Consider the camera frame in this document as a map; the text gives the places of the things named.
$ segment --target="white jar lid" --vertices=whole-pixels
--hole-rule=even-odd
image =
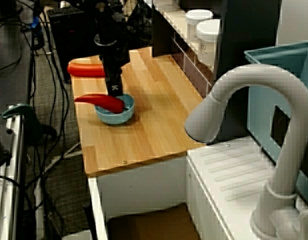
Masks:
[[[214,14],[209,10],[194,9],[188,11],[186,14],[186,23],[191,25],[197,25],[202,21],[212,19]]]
[[[209,43],[216,43],[219,36],[220,22],[221,20],[219,19],[200,22],[196,27],[197,37]]]

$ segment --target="white sink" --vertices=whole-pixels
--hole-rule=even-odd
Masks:
[[[217,240],[222,233],[228,240],[258,240],[250,227],[251,214],[274,171],[260,147],[251,137],[244,137],[193,149],[187,155],[209,205],[199,206],[193,221],[199,231],[210,228],[216,217],[219,222],[213,234],[202,240]],[[204,209],[213,212],[206,214]]]

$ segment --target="wooden countertop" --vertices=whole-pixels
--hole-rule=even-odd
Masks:
[[[120,125],[101,122],[92,104],[75,103],[85,172],[90,177],[137,168],[205,146],[192,140],[184,123],[203,100],[170,55],[151,57],[151,47],[131,50],[122,67],[123,91],[135,101],[133,117]],[[101,63],[98,56],[71,61]],[[71,76],[74,98],[106,94],[103,78]]]

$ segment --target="red chili pepper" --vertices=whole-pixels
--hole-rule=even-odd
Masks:
[[[79,96],[74,102],[93,104],[115,114],[122,113],[125,106],[124,101],[121,99],[98,93]]]
[[[76,77],[105,78],[102,64],[69,63],[67,65],[67,72]]]

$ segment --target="white cabinet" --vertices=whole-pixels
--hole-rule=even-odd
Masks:
[[[201,240],[228,240],[213,201],[190,157],[178,157],[89,179],[99,240],[106,223],[124,215],[148,213],[186,203]]]
[[[227,240],[209,202],[208,193],[188,157],[186,161],[186,204],[201,240]]]

